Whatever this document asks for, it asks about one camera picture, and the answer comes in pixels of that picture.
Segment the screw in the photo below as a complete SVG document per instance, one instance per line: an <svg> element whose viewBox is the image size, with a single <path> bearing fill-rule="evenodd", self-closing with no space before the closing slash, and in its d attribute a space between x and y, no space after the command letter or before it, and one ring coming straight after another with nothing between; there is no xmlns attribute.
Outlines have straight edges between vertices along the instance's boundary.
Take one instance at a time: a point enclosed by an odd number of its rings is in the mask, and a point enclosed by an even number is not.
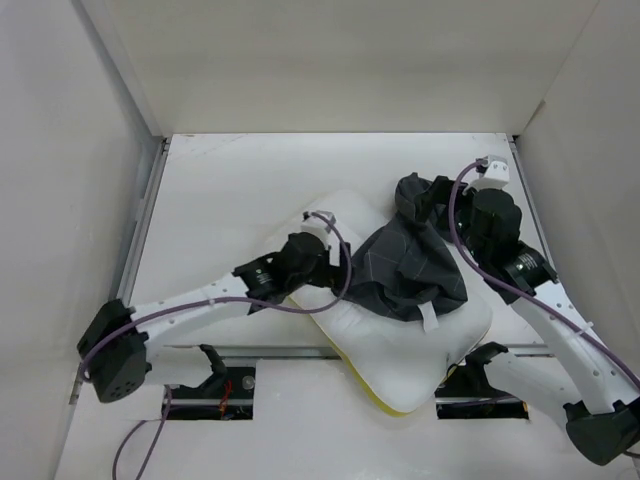
<svg viewBox="0 0 640 480"><path fill-rule="evenodd" d="M245 390L253 390L256 386L256 379L251 375L247 375L246 377L242 377L242 388Z"/></svg>

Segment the gray wall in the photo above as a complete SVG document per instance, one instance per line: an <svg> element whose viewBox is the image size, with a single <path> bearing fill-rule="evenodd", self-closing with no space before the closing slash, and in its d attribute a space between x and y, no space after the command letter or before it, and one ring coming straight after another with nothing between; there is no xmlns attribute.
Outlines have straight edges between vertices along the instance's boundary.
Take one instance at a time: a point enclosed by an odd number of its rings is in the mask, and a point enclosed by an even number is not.
<svg viewBox="0 0 640 480"><path fill-rule="evenodd" d="M70 0L0 0L2 478L52 474L73 346L153 150L82 17Z"/></svg>
<svg viewBox="0 0 640 480"><path fill-rule="evenodd" d="M640 371L640 2L601 0L519 139L573 301Z"/></svg>

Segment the dark garment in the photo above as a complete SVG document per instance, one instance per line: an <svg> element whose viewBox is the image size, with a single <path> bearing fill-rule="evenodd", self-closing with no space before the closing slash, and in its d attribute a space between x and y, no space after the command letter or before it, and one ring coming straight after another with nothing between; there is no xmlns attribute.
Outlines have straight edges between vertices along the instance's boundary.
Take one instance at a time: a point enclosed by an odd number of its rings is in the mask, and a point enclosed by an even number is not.
<svg viewBox="0 0 640 480"><path fill-rule="evenodd" d="M467 301L464 280L444 241L431 222L415 220L415 199L430 184L417 173L398 182L398 211L354 254L346 300L405 322L422 320L417 305L433 302L441 315Z"/></svg>

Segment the folded clothing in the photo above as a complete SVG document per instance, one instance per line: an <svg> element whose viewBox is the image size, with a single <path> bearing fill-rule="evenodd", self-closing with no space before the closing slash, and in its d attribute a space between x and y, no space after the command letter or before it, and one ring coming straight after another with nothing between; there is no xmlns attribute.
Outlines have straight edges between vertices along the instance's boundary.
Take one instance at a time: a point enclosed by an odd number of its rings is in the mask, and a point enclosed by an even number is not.
<svg viewBox="0 0 640 480"><path fill-rule="evenodd" d="M387 222L360 195L341 190L294 215L262 249L280 249L287 235L299 228L301 213L314 210L332 212L337 228L354 249ZM335 236L330 235L329 243L337 256ZM320 307L334 298L329 289L312 286L291 295L303 308ZM438 327L428 332L421 322L399 322L347 301L311 317L371 400L384 412L397 416L414 411L433 395L448 368L462 360L489 330L491 316L484 299L469 289L468 301L441 315Z"/></svg>
<svg viewBox="0 0 640 480"><path fill-rule="evenodd" d="M428 302L439 316L467 301L462 274L444 241L431 222L416 220L418 197L430 185L416 173L398 182L397 213L353 255L345 300L402 321L423 320L421 306Z"/></svg>

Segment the white table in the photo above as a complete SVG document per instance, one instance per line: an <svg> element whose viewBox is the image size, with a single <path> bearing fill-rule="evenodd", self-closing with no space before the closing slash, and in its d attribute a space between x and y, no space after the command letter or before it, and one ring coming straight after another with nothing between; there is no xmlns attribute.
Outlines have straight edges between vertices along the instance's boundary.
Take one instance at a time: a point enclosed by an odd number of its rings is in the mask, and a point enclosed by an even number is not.
<svg viewBox="0 0 640 480"><path fill-rule="evenodd" d="M340 188L386 213L398 179L455 176L487 154L509 159L506 189L524 213L522 238L540 249L508 139L494 134L196 135L172 140L131 303L210 282L260 252L261 239L316 198ZM494 311L485 341L540 342L531 328L468 268L465 281ZM310 318L261 312L212 325L200 343L242 350L327 347ZM554 359L528 359L557 371ZM551 420L437 421L433 404L402 419L378 411L339 361L262 361L252 421L169 422L149 479L630 480L620 458L606 468L583 459ZM161 387L145 386L101 405L82 389L57 480L110 478L117 445L139 419L157 418ZM121 458L132 478L154 426Z"/></svg>

